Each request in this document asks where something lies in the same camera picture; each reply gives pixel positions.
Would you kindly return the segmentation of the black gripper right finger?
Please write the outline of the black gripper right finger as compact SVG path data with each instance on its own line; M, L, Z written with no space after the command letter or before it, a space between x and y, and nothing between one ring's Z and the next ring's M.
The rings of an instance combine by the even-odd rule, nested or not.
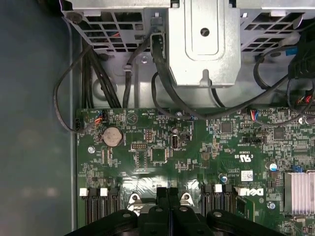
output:
M224 210L202 216L180 203L178 189L168 189L172 236L281 236L282 234Z

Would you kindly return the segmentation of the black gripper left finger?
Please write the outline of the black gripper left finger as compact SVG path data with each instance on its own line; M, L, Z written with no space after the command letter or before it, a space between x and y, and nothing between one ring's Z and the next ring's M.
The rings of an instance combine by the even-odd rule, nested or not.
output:
M68 233L69 236L168 236L170 204L168 189L157 189L156 205L147 213L136 215L119 210L93 223Z

